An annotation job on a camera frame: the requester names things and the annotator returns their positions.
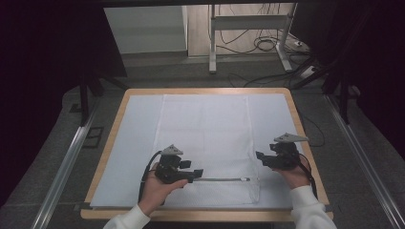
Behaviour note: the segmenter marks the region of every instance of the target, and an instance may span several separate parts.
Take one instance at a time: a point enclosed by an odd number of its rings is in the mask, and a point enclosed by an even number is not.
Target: black curtain
[[[63,94],[82,77],[97,81],[95,70],[126,72],[101,7],[6,2],[0,34],[3,205],[53,128]]]
[[[348,59],[349,80],[360,91],[358,106],[403,158],[404,11],[402,1],[378,1]]]

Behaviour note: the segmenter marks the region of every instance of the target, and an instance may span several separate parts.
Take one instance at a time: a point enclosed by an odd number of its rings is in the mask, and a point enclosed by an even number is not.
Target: metal rod
[[[287,15],[216,16],[216,31],[280,30],[285,28]]]
[[[388,219],[390,220],[391,225],[393,226],[393,228],[397,229],[405,228],[404,218],[402,217],[396,203],[394,202],[394,199],[392,198],[389,190],[385,187],[377,171],[374,169],[372,163],[367,157],[366,152],[364,151],[361,144],[357,140],[357,137],[352,131],[351,126],[346,124],[345,120],[343,120],[343,118],[337,111],[338,105],[336,101],[331,97],[331,95],[326,95],[326,99],[329,101],[334,118],[341,128],[344,136],[348,140],[348,143],[352,148],[357,162],[359,163],[367,180],[372,186],[372,189],[376,197],[378,198],[378,201],[380,202],[382,208],[384,209]]]
[[[287,40],[289,28],[291,27],[292,18],[294,17],[296,7],[297,7],[297,4],[293,3],[291,8],[289,9],[288,14],[287,14],[286,23],[284,25],[283,33],[282,33],[281,38],[280,38],[280,48],[281,49],[284,49],[284,46],[286,45],[286,40]]]
[[[217,72],[217,45],[215,44],[215,5],[211,5],[211,49],[209,51],[209,72]]]
[[[98,107],[99,98],[96,98],[92,112],[87,119],[87,122],[83,127],[79,127],[72,141],[71,146],[66,153],[59,170],[53,180],[48,194],[45,196],[44,202],[38,211],[37,216],[32,224],[31,229],[47,228],[48,223],[51,220],[54,208],[63,192],[66,182],[68,181],[69,175],[75,165],[75,160],[80,152],[81,146],[83,145],[84,139],[89,132],[90,126],[95,118],[96,109]]]
[[[194,181],[250,181],[250,178],[195,178]]]

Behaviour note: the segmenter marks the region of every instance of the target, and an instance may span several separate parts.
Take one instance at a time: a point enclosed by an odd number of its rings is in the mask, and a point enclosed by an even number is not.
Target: wooden table
[[[284,94],[288,103],[288,108],[291,113],[296,131],[298,135],[305,135],[303,126],[298,116],[297,110],[294,105],[291,93],[285,88],[269,88],[269,89],[252,89],[252,88],[206,88],[206,89],[130,89],[126,91],[119,110],[113,128],[108,136],[104,151],[102,153],[100,162],[96,169],[95,176],[92,184],[89,188],[85,203],[90,203],[96,191],[96,187],[101,180],[104,173],[108,158],[112,151],[119,124],[124,117],[126,105],[131,95],[142,94]],[[310,151],[309,144],[302,142],[302,149],[305,156],[309,160],[310,167],[312,169],[312,175],[316,181],[318,198],[325,205],[329,205],[329,200],[326,195],[323,183],[319,177],[318,169],[315,161],[313,160],[312,153]],[[124,214],[129,209],[82,209],[81,216],[84,219],[110,219],[118,214]],[[333,213],[328,212],[328,215],[333,218]],[[286,209],[235,209],[235,210],[157,210],[151,215],[152,220],[155,221],[201,221],[201,222],[224,222],[224,221],[244,221],[244,222],[273,222],[273,221],[292,221],[290,216],[290,210]]]

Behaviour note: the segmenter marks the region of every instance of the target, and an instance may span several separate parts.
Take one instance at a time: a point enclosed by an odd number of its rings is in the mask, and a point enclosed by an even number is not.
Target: white cloth
[[[171,100],[170,103],[175,102],[173,100],[175,98],[184,100],[179,95],[170,97],[167,98],[166,96],[167,99]],[[229,191],[223,189],[223,195],[232,193],[232,196],[228,195],[223,198],[218,196],[218,194],[210,195],[210,198],[213,197],[211,203],[206,201],[208,200],[206,196],[190,198],[194,201],[199,201],[199,203],[183,201],[184,195],[180,195],[178,192],[180,190],[178,190],[168,197],[163,208],[232,208],[252,210],[291,208],[292,204],[288,194],[289,188],[283,178],[276,172],[269,172],[269,169],[263,166],[262,161],[258,160],[254,154],[255,151],[259,151],[266,155],[275,156],[275,153],[268,147],[268,144],[272,143],[271,139],[273,137],[283,135],[284,133],[297,135],[285,96],[283,94],[199,94],[198,97],[201,99],[201,102],[191,102],[192,99],[197,99],[197,95],[191,96],[191,94],[185,94],[184,97],[190,101],[187,102],[187,106],[173,107],[170,105],[169,107],[162,107],[163,102],[168,101],[164,99],[164,95],[162,94],[130,96],[107,165],[97,185],[90,206],[94,208],[132,208],[135,206],[137,199],[134,197],[138,196],[143,170],[149,162],[151,154],[157,150],[163,150],[170,144],[174,144],[184,151],[184,155],[181,156],[183,160],[189,159],[192,161],[191,166],[193,168],[190,168],[190,170],[203,169],[202,176],[204,178],[249,177],[250,182],[240,182],[240,187],[237,190],[232,189]],[[218,103],[222,101],[221,104],[223,106],[211,104],[211,101],[217,101]],[[163,125],[163,133],[160,132],[158,134],[159,140],[156,142],[160,145],[155,146],[155,138],[159,128],[162,109],[164,111],[175,109],[171,110],[173,111],[172,114],[183,114],[187,110],[192,110],[193,115],[188,119],[179,119],[179,116],[175,116],[173,119],[170,117],[169,120],[173,120],[173,122],[168,122],[167,124],[172,126]],[[189,134],[184,137],[187,140],[176,140],[166,137],[166,140],[163,140],[161,138],[161,136],[165,135],[164,133],[174,133],[175,130],[172,127],[190,129],[191,127],[201,125],[199,123],[203,123],[204,127],[210,127],[210,129],[222,127],[227,132],[232,132],[230,134],[224,132],[207,134],[205,135],[206,137],[199,137],[197,134],[190,134],[188,132]],[[251,131],[253,133],[252,137],[248,136],[248,132],[250,132],[248,130],[250,129],[248,128],[249,123],[251,124]],[[233,140],[225,140],[225,136],[228,136],[228,139],[232,136]],[[220,140],[220,144],[202,144],[202,142],[208,139],[210,139],[209,142],[218,142]],[[250,146],[250,139],[253,139],[253,147]],[[299,152],[304,153],[301,144],[297,144],[297,149]],[[246,154],[251,155],[252,159],[247,159]],[[245,166],[241,167],[240,163],[242,163],[242,159],[244,158],[245,161],[251,160],[251,163],[245,163]],[[214,159],[214,163],[227,161],[227,163],[236,165],[237,163],[234,162],[238,162],[238,166],[227,166],[227,169],[221,166],[224,170],[214,174],[215,171],[211,168],[215,164],[209,161],[209,159]],[[256,172],[251,168],[247,170],[249,164],[252,164]],[[240,169],[238,174],[230,174],[231,171],[235,171],[236,169]],[[257,181],[257,179],[254,179],[255,177],[259,178],[259,185],[253,184],[253,182]],[[202,182],[199,182],[200,184],[197,183],[186,185],[182,190],[185,191],[193,189],[197,185],[203,185]],[[248,186],[241,188],[242,184],[248,184]],[[237,192],[244,194],[244,196],[237,195]],[[181,200],[176,200],[176,196],[181,196]],[[214,198],[219,199],[221,202],[215,202]]]
[[[141,229],[150,220],[136,205],[128,213],[110,219],[104,229]]]
[[[184,171],[203,169],[202,178],[248,178],[195,182],[168,196],[165,206],[200,208],[259,201],[248,101],[247,95],[236,94],[164,96],[151,155],[174,144],[184,151],[182,160],[192,161]]]
[[[303,186],[291,190],[292,207],[291,215],[297,229],[330,229],[336,228],[333,221],[325,213],[325,205],[313,195],[310,186]],[[104,229],[140,229],[149,222],[135,206],[130,212],[112,218]]]

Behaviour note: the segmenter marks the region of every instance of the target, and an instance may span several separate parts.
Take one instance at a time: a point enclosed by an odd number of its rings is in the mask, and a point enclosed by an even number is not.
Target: person's right hand
[[[300,159],[301,163],[310,171],[307,160],[303,156],[300,156]],[[299,166],[295,167],[293,170],[273,169],[273,171],[278,172],[284,177],[291,190],[301,186],[310,185],[307,175]]]
[[[188,183],[187,179],[178,180],[171,184],[164,184],[156,176],[155,171],[158,163],[155,163],[148,173],[145,188],[138,206],[146,216],[150,216],[174,190],[184,187]]]

